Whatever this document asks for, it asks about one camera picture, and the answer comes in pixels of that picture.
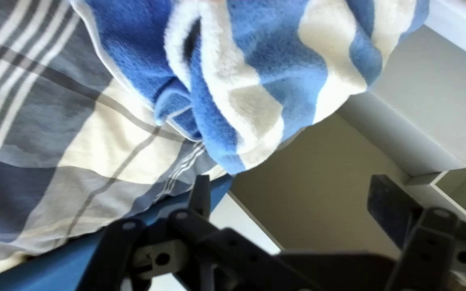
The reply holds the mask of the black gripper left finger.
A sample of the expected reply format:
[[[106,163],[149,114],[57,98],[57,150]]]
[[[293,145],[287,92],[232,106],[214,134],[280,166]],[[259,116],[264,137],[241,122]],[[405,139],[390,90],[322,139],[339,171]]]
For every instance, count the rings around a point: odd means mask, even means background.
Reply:
[[[198,176],[186,207],[154,224],[109,224],[76,291],[149,291],[174,274],[188,291],[274,291],[274,257],[232,228],[209,221],[211,181]]]

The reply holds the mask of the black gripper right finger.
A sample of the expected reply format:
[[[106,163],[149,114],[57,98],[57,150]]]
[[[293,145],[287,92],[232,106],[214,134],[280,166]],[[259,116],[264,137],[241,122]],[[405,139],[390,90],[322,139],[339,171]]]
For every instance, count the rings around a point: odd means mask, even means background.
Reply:
[[[449,291],[466,279],[466,221],[445,207],[424,207],[385,174],[369,184],[368,211],[402,255],[385,291]]]

